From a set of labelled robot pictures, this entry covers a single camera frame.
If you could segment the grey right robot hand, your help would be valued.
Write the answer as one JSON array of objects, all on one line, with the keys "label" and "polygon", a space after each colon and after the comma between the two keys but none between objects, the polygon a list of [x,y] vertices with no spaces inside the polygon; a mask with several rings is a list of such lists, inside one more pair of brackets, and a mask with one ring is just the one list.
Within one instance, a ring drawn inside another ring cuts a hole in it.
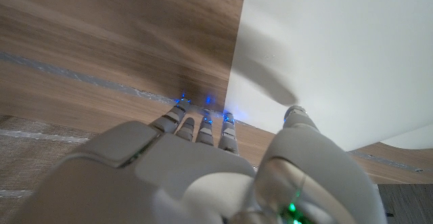
[{"label": "grey right robot hand", "polygon": [[385,223],[363,169],[300,106],[254,168],[226,113],[196,127],[187,99],[146,125],[122,123],[62,158],[13,223]]}]

